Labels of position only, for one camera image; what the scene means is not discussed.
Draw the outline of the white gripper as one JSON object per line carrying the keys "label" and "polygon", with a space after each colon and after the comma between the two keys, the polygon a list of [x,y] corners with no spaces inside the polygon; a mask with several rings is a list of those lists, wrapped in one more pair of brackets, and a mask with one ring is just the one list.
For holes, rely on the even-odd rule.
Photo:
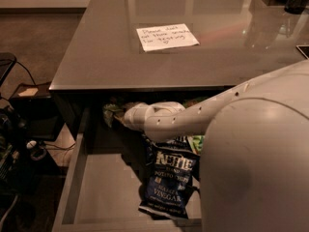
{"label": "white gripper", "polygon": [[143,131],[146,120],[155,114],[151,105],[140,102],[130,108],[124,116],[124,125],[134,131]]}

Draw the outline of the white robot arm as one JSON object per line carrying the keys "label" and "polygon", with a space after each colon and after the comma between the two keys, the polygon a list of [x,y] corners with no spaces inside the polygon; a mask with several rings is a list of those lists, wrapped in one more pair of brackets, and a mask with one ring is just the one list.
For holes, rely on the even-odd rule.
{"label": "white robot arm", "polygon": [[308,60],[183,111],[138,103],[125,124],[155,142],[203,136],[203,232],[309,232]]}

